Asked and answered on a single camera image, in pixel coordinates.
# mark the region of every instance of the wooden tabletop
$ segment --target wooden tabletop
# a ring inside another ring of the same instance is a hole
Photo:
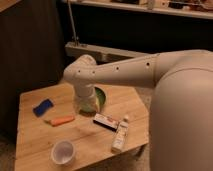
[[[7,8],[13,6],[21,0],[0,0],[0,12],[6,10]]]
[[[121,120],[128,114],[129,132],[124,152],[148,143],[148,111],[132,87],[98,85],[107,99],[102,114]],[[67,83],[21,94],[16,148],[16,171],[76,170],[114,156],[111,144],[115,133],[92,122],[93,116],[80,114],[72,122],[51,127],[43,119],[75,114],[73,87]],[[36,117],[32,109],[49,98],[54,107]],[[55,165],[50,159],[53,145],[70,140],[76,160],[70,166]]]

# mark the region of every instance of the cup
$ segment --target cup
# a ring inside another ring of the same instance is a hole
[[[57,142],[51,151],[51,159],[58,165],[72,164],[75,159],[75,148],[68,140]]]

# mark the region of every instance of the orange carrot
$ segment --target orange carrot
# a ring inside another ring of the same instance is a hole
[[[67,122],[71,122],[75,119],[75,116],[62,116],[62,117],[57,117],[57,118],[53,118],[51,120],[44,120],[44,122],[52,125],[52,126],[58,126]]]

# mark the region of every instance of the dark cabinet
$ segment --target dark cabinet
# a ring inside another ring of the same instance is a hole
[[[65,52],[55,3],[22,0],[0,13],[0,132],[13,139],[20,93],[62,77]]]

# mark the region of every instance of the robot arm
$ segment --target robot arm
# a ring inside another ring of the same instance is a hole
[[[94,83],[155,86],[152,97],[152,171],[213,170],[213,53],[168,52],[97,66],[88,55],[64,71],[77,99],[94,99]]]
[[[160,78],[182,58],[206,53],[188,50],[147,55],[139,58],[96,65],[89,55],[83,55],[64,71],[64,78],[74,85],[77,96],[86,98],[94,93],[94,83],[154,87]]]

